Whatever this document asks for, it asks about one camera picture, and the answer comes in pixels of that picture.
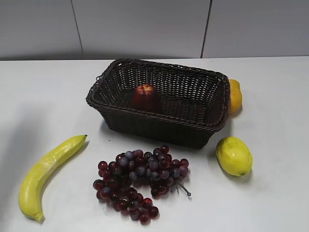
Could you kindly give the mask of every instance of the grape stem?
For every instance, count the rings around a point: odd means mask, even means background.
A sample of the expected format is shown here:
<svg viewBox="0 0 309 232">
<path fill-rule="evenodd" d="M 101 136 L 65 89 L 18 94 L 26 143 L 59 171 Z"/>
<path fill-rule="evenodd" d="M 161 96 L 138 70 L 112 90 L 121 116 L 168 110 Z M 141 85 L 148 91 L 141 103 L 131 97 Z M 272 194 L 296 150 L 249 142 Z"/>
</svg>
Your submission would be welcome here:
<svg viewBox="0 0 309 232">
<path fill-rule="evenodd" d="M 177 185 L 183 188 L 183 190 L 187 193 L 188 197 L 191 196 L 191 193 L 181 183 L 179 183 L 177 180 L 175 180 L 175 182 Z"/>
</svg>

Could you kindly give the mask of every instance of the bunch of grapes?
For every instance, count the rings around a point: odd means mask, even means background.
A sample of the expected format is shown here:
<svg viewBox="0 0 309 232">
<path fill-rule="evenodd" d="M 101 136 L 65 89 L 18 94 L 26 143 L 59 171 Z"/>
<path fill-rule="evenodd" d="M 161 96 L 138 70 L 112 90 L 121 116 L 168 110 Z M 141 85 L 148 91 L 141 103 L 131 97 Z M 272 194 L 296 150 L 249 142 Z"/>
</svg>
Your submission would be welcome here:
<svg viewBox="0 0 309 232">
<path fill-rule="evenodd" d="M 109 164 L 101 161 L 98 164 L 98 174 L 103 179 L 93 183 L 97 190 L 97 198 L 111 202 L 115 210 L 129 214 L 132 220 L 140 220 L 141 224 L 149 223 L 151 218 L 157 218 L 159 210 L 153 206 L 150 198 L 143 197 L 135 185 L 150 185 L 153 198 L 166 194 L 169 187 L 181 186 L 191 196 L 191 193 L 180 183 L 188 175 L 187 159 L 172 159 L 166 145 L 154 149 L 153 153 L 141 150 L 127 151 L 116 156 Z"/>
</svg>

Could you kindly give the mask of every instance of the lemon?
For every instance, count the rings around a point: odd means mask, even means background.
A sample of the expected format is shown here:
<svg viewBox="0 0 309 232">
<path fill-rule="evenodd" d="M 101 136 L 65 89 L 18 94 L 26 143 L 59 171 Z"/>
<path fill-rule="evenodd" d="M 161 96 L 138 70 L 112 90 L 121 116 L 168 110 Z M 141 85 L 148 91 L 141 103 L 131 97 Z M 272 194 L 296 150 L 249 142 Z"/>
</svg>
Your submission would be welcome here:
<svg viewBox="0 0 309 232">
<path fill-rule="evenodd" d="M 243 176 L 252 168 L 252 155 L 245 143 L 236 137 L 226 137 L 219 141 L 216 155 L 222 168 L 231 175 Z"/>
</svg>

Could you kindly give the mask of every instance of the basket rim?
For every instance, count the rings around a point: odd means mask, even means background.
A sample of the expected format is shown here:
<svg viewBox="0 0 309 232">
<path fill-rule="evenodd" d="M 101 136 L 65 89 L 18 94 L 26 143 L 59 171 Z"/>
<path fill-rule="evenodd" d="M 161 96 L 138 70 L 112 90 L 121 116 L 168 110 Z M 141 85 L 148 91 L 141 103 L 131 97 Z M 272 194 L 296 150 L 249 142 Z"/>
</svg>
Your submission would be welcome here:
<svg viewBox="0 0 309 232">
<path fill-rule="evenodd" d="M 140 111 L 140 110 L 135 110 L 132 108 L 128 107 L 122 107 L 122 106 L 117 106 L 117 105 L 112 105 L 112 104 L 106 104 L 102 103 L 100 101 L 97 101 L 94 98 L 94 95 L 96 91 L 98 90 L 99 86 L 104 82 L 104 79 L 106 76 L 109 74 L 109 72 L 117 65 L 121 64 L 122 62 L 130 62 L 130 63 L 135 63 L 138 62 L 139 65 L 145 64 L 145 65 L 151 65 L 151 66 L 163 66 L 164 68 L 170 68 L 174 70 L 187 70 L 190 72 L 208 72 L 209 74 L 214 74 L 220 76 L 221 80 L 225 80 L 225 104 L 224 104 L 224 109 L 222 112 L 222 115 L 220 116 L 220 119 L 216 123 L 209 124 L 209 123 L 201 123 L 201 122 L 195 122 L 191 120 L 185 120 L 183 118 L 175 117 L 175 116 L 167 116 L 163 114 L 156 114 L 156 113 L 151 113 L 151 112 L 145 112 L 145 111 Z M 127 116 L 138 116 L 143 119 L 155 119 L 161 122 L 167 122 L 167 123 L 177 123 L 183 126 L 188 126 L 188 127 L 193 127 L 198 130 L 209 130 L 212 132 L 219 131 L 223 128 L 225 125 L 225 122 L 228 118 L 228 111 L 229 111 L 229 101 L 230 101 L 230 84 L 228 81 L 228 78 L 226 75 L 220 73 L 220 72 L 215 72 L 215 71 L 210 71 L 210 70 L 205 70 L 201 68 L 195 68 L 195 67 L 188 67 L 188 66 L 183 66 L 183 65 L 178 65 L 178 64 L 169 64 L 169 63 L 160 63 L 160 62 L 155 62 L 155 61 L 147 61 L 147 60 L 140 60 L 140 59 L 131 59 L 131 58 L 121 58 L 121 59 L 116 59 L 114 60 L 108 68 L 100 75 L 96 77 L 96 82 L 93 84 L 91 89 L 88 92 L 88 95 L 86 97 L 86 101 L 89 106 L 95 108 L 98 110 L 104 109 L 104 110 L 112 110 L 114 113 L 118 114 L 124 114 Z"/>
</svg>

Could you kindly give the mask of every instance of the tile grout line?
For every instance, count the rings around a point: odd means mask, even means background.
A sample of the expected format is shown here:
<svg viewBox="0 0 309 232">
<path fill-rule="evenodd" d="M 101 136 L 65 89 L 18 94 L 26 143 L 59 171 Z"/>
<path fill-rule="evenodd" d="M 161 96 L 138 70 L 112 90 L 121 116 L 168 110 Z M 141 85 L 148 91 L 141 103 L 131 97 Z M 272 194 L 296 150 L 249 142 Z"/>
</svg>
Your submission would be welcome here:
<svg viewBox="0 0 309 232">
<path fill-rule="evenodd" d="M 78 25 L 77 25 L 77 20 L 76 20 L 76 15 L 75 15 L 75 9 L 74 9 L 72 0 L 70 0 L 70 2 L 71 2 L 72 10 L 73 10 L 73 15 L 74 15 L 75 25 L 76 25 L 76 29 L 77 29 L 79 44 L 80 44 L 81 50 L 82 50 L 82 57 L 83 57 L 83 59 L 85 59 L 85 56 L 84 56 L 84 49 L 83 49 L 83 44 L 82 44 L 82 39 L 81 39 L 81 35 L 80 35 L 80 33 L 79 33 L 79 29 L 78 29 Z"/>
<path fill-rule="evenodd" d="M 204 55 L 204 48 L 205 48 L 205 43 L 206 43 L 207 30 L 208 30 L 208 25 L 209 25 L 209 18 L 211 16 L 211 6 L 212 6 L 212 0 L 209 3 L 209 9 L 208 9 L 208 15 L 207 15 L 207 21 L 206 21 L 206 26 L 205 26 L 205 33 L 204 33 L 204 39 L 203 39 L 203 45 L 202 45 L 202 51 L 201 51 L 200 58 L 203 58 L 203 55 Z"/>
</svg>

